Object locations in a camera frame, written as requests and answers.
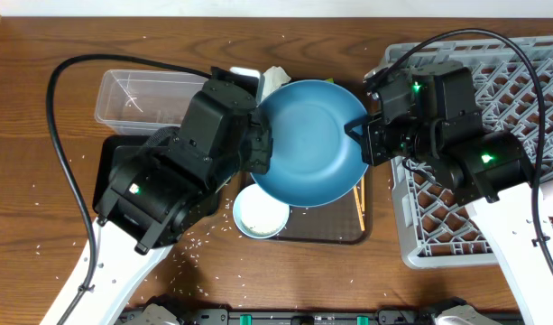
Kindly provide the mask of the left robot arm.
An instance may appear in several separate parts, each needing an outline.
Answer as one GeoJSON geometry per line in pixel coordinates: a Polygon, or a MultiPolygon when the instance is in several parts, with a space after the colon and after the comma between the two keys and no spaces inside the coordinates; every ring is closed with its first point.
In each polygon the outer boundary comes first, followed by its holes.
{"type": "Polygon", "coordinates": [[[239,172],[265,174],[272,130],[258,111],[259,80],[213,77],[167,126],[108,171],[91,237],[45,324],[111,324],[194,221],[193,208],[239,172]]]}

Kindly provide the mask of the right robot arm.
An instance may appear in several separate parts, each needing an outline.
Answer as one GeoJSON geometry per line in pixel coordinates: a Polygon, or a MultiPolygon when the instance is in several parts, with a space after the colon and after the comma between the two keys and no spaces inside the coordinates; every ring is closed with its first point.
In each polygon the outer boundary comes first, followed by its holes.
{"type": "Polygon", "coordinates": [[[553,324],[553,181],[535,189],[521,141],[488,133],[470,69],[458,61],[373,78],[379,112],[346,124],[365,163],[427,164],[484,235],[528,324],[553,324]]]}

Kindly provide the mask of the dark blue plate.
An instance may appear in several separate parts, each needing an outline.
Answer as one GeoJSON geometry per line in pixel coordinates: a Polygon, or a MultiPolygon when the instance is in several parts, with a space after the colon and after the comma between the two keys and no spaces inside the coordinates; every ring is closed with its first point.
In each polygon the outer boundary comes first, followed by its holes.
{"type": "Polygon", "coordinates": [[[365,175],[360,145],[345,125],[367,116],[349,90],[318,79],[292,82],[259,106],[272,127],[269,171],[253,180],[275,199],[312,208],[340,199],[365,175]]]}

